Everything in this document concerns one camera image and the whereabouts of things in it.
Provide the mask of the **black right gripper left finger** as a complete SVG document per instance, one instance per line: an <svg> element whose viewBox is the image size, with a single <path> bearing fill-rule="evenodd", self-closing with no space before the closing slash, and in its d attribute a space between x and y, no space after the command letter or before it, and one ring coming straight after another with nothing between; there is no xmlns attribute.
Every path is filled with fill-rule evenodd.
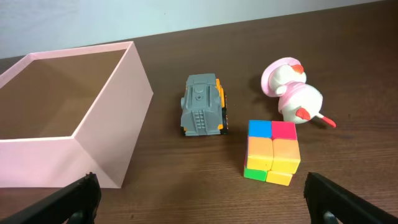
<svg viewBox="0 0 398 224"><path fill-rule="evenodd" d="M90 172L39 202L1 220L1 224L94 224L101 200L96 174Z"/></svg>

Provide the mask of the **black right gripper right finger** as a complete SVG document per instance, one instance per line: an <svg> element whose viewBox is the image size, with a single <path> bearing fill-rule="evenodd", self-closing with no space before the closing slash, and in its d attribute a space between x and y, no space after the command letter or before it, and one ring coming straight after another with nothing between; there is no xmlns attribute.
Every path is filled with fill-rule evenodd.
<svg viewBox="0 0 398 224"><path fill-rule="evenodd" d="M397 223L397 217L316 172L309 172L303 196L311 224Z"/></svg>

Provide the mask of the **colourful puzzle cube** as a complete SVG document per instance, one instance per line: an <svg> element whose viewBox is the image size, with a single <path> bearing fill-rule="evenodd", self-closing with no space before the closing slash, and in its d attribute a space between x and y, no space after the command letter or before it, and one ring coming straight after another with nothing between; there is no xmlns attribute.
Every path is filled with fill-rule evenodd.
<svg viewBox="0 0 398 224"><path fill-rule="evenodd" d="M301 162L293 122L250 120L243 176L272 184L290 185Z"/></svg>

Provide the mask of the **white duck toy pink hat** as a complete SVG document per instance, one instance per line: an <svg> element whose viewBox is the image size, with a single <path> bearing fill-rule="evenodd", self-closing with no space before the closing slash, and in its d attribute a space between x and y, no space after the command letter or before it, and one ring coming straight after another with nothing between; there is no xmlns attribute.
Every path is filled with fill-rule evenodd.
<svg viewBox="0 0 398 224"><path fill-rule="evenodd" d="M299 60L284 57L271 63L262 73L261 88L268 97L278 97L277 110L284 121L303 124L317 117L332 128L336 123L320 113L322 94L306 83L307 75Z"/></svg>

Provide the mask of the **grey and yellow toy truck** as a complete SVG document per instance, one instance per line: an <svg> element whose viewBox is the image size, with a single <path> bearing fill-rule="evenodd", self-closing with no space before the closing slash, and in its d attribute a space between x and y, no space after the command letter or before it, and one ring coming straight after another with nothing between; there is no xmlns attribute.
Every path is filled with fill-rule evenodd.
<svg viewBox="0 0 398 224"><path fill-rule="evenodd" d="M214 73L190 75L180 104L180 128L185 136L228 133L226 95Z"/></svg>

